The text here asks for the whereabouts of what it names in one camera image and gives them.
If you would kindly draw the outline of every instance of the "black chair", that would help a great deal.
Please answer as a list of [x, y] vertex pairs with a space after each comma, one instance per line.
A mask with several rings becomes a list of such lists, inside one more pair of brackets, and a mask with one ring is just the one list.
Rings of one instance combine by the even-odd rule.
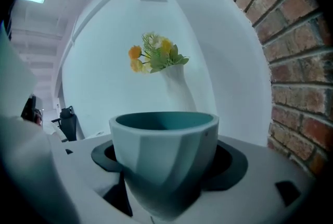
[[68, 141], [76, 141], [76, 122], [77, 117], [74, 114], [73, 107], [63, 108], [60, 113], [61, 130]]

